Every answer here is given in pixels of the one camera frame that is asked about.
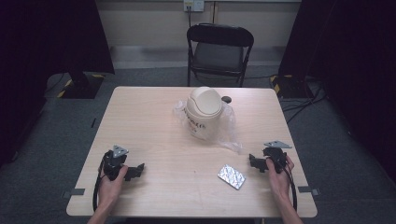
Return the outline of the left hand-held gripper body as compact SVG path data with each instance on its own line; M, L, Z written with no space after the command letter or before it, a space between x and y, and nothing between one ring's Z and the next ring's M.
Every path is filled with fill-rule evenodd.
M103 171L111 181L118 177L120 168L124 164L128 153L128 149L114 146L105 154Z

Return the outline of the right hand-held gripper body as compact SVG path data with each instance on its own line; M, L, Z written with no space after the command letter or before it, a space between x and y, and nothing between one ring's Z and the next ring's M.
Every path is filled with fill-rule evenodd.
M287 153L284 152L283 149L290 148L290 145L278 140L264 143L264 145L265 149L263 150L263 155L269 157L273 161L276 172L280 174L288 164L286 159Z

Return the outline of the person's right hand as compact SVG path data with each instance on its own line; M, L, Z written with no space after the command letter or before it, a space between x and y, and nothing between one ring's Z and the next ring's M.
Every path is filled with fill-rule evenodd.
M278 174L273 161L271 159L266 160L269 169L270 187L277 205L291 205L289 173L294 168L294 163L289 156L286 157L286 161L288 165L287 171Z

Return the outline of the person's left hand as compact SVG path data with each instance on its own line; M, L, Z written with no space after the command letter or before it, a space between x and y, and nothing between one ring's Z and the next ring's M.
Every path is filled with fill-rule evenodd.
M119 175L115 180L110 180L106 175L102 178L99 188L99 203L97 211L111 212L120 197L123 179L128 171L128 167L123 165Z

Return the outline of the silver foil packet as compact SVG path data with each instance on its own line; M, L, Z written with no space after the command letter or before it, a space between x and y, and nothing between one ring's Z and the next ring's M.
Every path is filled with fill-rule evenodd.
M219 170L218 177L237 190L240 190L246 181L245 176L229 164L225 164Z

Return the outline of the clear plastic bag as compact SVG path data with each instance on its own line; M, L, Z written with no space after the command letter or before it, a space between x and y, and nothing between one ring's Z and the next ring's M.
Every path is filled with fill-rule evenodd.
M236 136L236 117L233 108L222 102L219 115L198 121L188 114L187 101L178 101L173 108L174 116L183 129L206 145L226 147L241 153L243 146Z

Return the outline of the cream swing-lid trash bin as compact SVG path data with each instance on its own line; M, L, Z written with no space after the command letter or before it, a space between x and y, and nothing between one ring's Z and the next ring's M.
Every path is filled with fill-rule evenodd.
M219 93L209 87L194 89L185 106L188 129L197 138L209 140L218 130L222 101Z

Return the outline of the black striped stand base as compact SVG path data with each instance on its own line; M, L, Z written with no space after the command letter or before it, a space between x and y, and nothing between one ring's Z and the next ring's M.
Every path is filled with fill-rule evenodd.
M313 97L306 81L292 75L273 75L270 77L270 83L277 97L281 99Z
M73 75L58 94L58 98L94 99L104 79L104 75L85 75L84 73Z

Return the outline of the black folding chair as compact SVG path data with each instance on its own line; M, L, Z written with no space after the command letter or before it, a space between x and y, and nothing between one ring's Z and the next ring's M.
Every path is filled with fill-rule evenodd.
M243 27L198 23L187 31L188 85L191 74L234 77L243 86L253 34Z

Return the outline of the black curtain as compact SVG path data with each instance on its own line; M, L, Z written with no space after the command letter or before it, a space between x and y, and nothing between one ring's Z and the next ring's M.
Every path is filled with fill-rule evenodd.
M278 73L322 79L396 183L396 0L301 0Z
M0 0L0 166L17 154L60 73L112 74L95 0Z

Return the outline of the grey table bracket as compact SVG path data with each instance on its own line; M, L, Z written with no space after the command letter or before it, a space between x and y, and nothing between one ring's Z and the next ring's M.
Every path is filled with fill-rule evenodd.
M320 194L318 189L312 189L309 186L299 186L298 190L300 193L311 193L313 196L318 196Z
M85 189L70 189L70 190L64 191L62 194L62 197L64 199L70 199L72 196L83 195L84 192L85 192Z

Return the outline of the white wall socket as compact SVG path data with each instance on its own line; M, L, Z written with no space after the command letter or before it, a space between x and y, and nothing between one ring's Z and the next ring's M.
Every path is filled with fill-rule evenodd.
M205 1L183 0L183 10L185 12L203 12L205 10Z

